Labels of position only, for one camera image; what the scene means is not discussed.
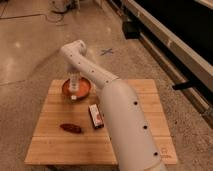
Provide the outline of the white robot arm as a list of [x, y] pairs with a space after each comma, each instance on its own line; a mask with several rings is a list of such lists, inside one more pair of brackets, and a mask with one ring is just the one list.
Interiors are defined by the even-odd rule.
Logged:
[[101, 114], [120, 171], [168, 171], [136, 91], [124, 80], [86, 58], [82, 40], [60, 49], [71, 70], [80, 71], [100, 89]]

